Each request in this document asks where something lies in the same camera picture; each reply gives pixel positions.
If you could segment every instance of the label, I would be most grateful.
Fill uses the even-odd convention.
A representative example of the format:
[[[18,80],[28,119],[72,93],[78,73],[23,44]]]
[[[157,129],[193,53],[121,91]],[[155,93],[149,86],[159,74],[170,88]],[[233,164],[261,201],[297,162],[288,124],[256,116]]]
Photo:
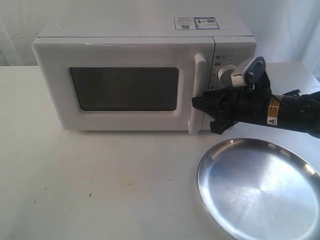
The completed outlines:
[[[175,30],[220,29],[214,17],[175,17]]]
[[[193,17],[175,17],[175,30],[196,30],[196,23]]]
[[[195,17],[197,29],[220,29],[214,17]]]
[[[283,96],[275,95],[275,97],[281,100]],[[280,102],[274,97],[272,97],[269,103],[268,115],[266,118],[266,123],[268,125],[278,126],[279,108],[280,108]]]

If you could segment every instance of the microwave door handle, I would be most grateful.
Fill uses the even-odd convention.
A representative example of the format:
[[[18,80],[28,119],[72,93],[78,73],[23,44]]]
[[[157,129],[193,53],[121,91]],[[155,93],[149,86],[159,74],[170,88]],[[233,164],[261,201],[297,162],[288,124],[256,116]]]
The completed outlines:
[[[193,86],[193,95],[192,97],[202,97],[204,92],[208,88],[207,84],[207,69],[208,63],[206,57],[198,53],[194,57],[195,60],[195,75],[194,75],[194,86]],[[196,135],[199,130],[202,129],[202,124],[204,120],[204,113],[200,110],[191,107],[191,116],[190,121],[188,122],[189,133],[191,135]]]

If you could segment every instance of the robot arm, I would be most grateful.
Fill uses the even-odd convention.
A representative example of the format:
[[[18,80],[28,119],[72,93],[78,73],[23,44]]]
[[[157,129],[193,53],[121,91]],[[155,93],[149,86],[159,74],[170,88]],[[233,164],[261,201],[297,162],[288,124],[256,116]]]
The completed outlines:
[[[237,122],[308,133],[320,138],[320,92],[299,90],[273,95],[263,57],[244,61],[231,75],[232,86],[192,99],[193,107],[211,116],[211,132],[222,134]]]

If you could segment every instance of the microwave top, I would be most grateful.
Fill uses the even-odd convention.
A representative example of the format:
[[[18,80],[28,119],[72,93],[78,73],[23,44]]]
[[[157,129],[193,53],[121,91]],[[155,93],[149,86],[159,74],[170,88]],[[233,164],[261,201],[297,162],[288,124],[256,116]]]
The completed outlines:
[[[252,36],[227,0],[71,0],[42,38]]]

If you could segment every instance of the microwave window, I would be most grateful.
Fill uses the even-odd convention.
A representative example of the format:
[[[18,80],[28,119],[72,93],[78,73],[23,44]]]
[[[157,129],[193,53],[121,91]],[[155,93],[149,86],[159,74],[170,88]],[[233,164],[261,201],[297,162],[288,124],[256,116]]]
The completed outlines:
[[[83,111],[174,111],[179,70],[175,67],[71,67]]]

